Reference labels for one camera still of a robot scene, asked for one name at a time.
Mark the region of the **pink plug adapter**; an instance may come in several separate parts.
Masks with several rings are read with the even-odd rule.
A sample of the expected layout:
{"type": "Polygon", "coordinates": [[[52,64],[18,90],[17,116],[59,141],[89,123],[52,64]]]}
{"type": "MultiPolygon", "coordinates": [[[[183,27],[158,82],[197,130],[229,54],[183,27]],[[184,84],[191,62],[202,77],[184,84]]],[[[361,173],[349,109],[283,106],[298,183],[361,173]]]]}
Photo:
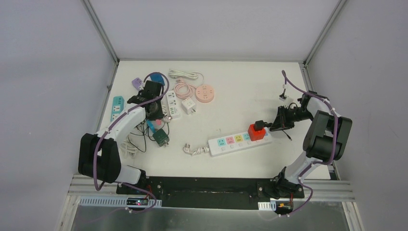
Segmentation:
{"type": "Polygon", "coordinates": [[[155,122],[156,122],[156,124],[157,124],[158,126],[162,124],[162,120],[159,120],[159,119],[155,120],[155,122]]]}

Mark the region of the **light blue plug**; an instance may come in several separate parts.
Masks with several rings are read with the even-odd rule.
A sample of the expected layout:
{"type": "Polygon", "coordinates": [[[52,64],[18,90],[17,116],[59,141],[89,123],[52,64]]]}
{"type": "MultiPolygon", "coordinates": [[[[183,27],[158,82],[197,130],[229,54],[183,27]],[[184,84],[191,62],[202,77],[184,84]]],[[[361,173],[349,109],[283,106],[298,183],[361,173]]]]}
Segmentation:
{"type": "Polygon", "coordinates": [[[154,127],[154,124],[150,120],[146,120],[146,124],[149,127],[149,129],[152,131],[152,134],[156,133],[156,128],[154,127]]]}

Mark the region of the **white USB power strip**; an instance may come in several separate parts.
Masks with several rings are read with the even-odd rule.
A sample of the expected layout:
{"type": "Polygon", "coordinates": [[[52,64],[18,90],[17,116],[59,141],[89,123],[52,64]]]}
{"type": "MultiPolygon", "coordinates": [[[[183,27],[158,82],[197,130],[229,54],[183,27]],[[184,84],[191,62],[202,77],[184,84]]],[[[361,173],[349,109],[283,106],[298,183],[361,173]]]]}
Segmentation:
{"type": "Polygon", "coordinates": [[[181,118],[181,113],[179,111],[179,105],[177,103],[177,97],[173,90],[169,90],[166,93],[166,100],[168,105],[168,115],[171,119],[181,118]]]}

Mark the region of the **green patterned cube adapter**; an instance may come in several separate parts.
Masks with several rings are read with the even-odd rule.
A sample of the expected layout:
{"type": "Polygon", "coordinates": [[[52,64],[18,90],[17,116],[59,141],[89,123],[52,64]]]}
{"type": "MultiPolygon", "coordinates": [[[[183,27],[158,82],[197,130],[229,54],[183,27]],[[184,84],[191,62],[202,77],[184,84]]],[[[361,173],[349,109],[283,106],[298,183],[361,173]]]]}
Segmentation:
{"type": "Polygon", "coordinates": [[[169,143],[169,136],[162,128],[157,130],[152,137],[159,147],[167,146],[169,143]]]}

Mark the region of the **white cube adapter orange sticker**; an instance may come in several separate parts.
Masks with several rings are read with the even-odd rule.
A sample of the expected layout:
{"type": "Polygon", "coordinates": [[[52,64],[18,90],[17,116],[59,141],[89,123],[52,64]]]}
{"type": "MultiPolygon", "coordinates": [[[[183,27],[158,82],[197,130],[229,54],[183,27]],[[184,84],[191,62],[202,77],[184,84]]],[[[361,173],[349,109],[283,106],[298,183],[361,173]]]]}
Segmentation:
{"type": "Polygon", "coordinates": [[[181,102],[181,105],[187,115],[194,114],[196,112],[196,103],[191,97],[184,99],[181,102]]]}

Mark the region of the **pink round power strip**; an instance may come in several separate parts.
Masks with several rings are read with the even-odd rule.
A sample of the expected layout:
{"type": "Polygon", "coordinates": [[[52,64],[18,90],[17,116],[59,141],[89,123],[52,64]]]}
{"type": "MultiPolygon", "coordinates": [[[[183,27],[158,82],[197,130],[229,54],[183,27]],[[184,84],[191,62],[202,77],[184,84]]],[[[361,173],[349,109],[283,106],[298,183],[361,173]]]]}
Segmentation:
{"type": "Polygon", "coordinates": [[[198,86],[195,90],[195,98],[201,103],[209,103],[215,97],[215,90],[212,86],[207,84],[202,84],[198,86]]]}

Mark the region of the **white long power strip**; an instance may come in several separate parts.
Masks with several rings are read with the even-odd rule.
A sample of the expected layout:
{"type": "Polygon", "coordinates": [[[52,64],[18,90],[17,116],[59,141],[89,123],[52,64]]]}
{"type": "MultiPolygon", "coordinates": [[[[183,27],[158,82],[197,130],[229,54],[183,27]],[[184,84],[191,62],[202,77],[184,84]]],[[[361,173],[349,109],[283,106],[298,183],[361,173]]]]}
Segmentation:
{"type": "Polygon", "coordinates": [[[183,147],[183,151],[190,156],[209,153],[211,157],[217,157],[238,151],[252,149],[272,143],[271,135],[266,129],[264,129],[264,131],[266,132],[265,136],[262,139],[256,141],[252,141],[250,139],[249,133],[245,131],[209,139],[205,146],[201,146],[196,149],[191,149],[190,145],[186,143],[183,147]]]}

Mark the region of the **dark blue cube adapter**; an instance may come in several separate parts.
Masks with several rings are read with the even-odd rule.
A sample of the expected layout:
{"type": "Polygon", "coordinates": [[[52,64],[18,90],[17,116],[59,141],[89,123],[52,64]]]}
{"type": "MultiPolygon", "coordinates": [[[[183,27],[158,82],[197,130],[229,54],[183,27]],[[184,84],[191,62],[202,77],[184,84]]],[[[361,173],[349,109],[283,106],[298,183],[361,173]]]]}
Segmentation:
{"type": "Polygon", "coordinates": [[[152,73],[152,74],[150,75],[150,79],[151,79],[151,81],[153,81],[153,82],[160,83],[160,84],[162,84],[163,86],[165,85],[165,80],[164,80],[162,74],[160,74],[160,73],[158,73],[158,72],[152,73]]]}

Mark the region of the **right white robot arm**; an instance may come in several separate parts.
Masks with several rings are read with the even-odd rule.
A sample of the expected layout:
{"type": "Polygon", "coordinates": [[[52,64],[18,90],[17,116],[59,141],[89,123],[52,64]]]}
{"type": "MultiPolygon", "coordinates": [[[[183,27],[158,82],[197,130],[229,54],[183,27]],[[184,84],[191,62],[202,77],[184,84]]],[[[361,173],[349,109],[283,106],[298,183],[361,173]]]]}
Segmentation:
{"type": "Polygon", "coordinates": [[[278,174],[273,191],[285,197],[301,188],[301,182],[313,170],[339,160],[345,150],[352,127],[352,120],[340,116],[330,106],[330,101],[316,92],[308,91],[299,99],[300,106],[293,109],[278,107],[278,113],[269,131],[285,131],[295,122],[312,121],[303,141],[303,152],[278,174]]]}

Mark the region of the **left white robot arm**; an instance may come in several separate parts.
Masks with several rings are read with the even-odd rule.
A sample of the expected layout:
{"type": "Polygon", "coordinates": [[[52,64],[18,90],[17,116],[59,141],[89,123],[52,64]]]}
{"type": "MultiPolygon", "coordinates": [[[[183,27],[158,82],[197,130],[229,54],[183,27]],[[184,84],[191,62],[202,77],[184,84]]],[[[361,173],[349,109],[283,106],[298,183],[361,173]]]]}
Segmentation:
{"type": "Polygon", "coordinates": [[[80,140],[79,173],[105,183],[128,183],[134,194],[144,193],[147,182],[141,178],[142,171],[121,162],[119,147],[138,124],[161,109],[165,92],[161,83],[147,80],[108,127],[84,134],[80,140]]]}

